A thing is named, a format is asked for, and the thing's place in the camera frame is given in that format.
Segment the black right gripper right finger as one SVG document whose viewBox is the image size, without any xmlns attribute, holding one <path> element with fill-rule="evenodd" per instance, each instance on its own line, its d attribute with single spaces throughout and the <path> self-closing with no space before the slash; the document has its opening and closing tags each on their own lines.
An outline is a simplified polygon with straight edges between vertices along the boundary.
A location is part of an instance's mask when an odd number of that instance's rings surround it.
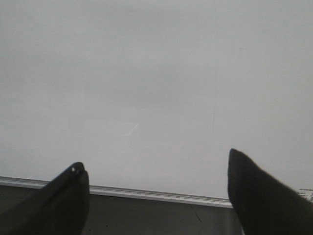
<svg viewBox="0 0 313 235">
<path fill-rule="evenodd" d="M 246 235 L 311 235 L 313 204 L 262 170 L 249 156 L 231 149 L 229 200 Z"/>
</svg>

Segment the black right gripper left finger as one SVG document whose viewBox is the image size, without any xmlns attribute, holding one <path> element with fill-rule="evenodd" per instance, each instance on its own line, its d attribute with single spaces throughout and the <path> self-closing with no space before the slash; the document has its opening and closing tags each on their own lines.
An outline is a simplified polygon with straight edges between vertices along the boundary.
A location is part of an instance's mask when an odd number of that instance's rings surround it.
<svg viewBox="0 0 313 235">
<path fill-rule="evenodd" d="M 89 176 L 70 165 L 42 189 L 0 215 L 2 235 L 80 235 L 89 212 Z"/>
</svg>

